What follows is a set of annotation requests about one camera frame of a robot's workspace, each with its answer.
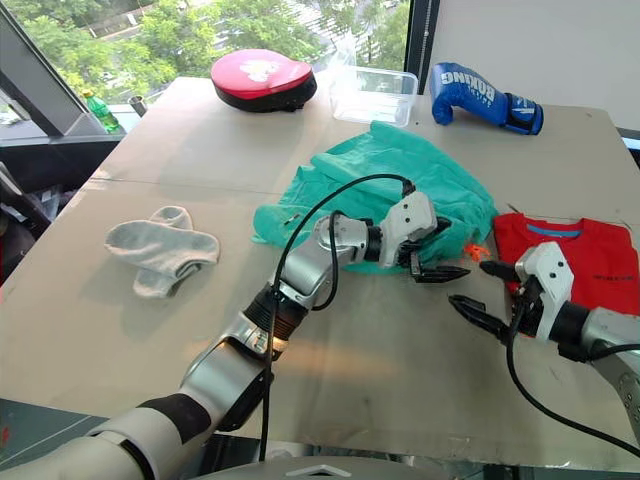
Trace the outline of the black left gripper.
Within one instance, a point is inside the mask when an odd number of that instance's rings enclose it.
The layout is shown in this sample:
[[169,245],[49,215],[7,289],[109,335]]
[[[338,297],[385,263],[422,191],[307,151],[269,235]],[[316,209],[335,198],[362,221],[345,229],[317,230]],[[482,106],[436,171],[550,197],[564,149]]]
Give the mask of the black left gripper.
[[461,279],[471,273],[469,269],[438,265],[427,268],[423,264],[437,257],[434,247],[436,237],[450,228],[452,222],[445,217],[437,217],[436,228],[417,240],[407,240],[400,245],[397,255],[398,266],[409,266],[410,275],[419,284],[441,284]]

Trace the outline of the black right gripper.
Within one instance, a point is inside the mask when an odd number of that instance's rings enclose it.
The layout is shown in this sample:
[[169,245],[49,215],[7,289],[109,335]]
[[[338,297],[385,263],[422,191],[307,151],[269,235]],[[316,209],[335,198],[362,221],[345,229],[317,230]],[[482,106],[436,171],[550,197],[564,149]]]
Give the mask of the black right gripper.
[[[514,265],[499,260],[484,260],[480,269],[503,281],[519,281]],[[488,332],[506,346],[517,333],[535,338],[541,322],[543,288],[535,276],[529,276],[512,294],[512,319],[508,326],[501,319],[489,314],[484,303],[468,296],[448,296],[451,306],[469,323]]]

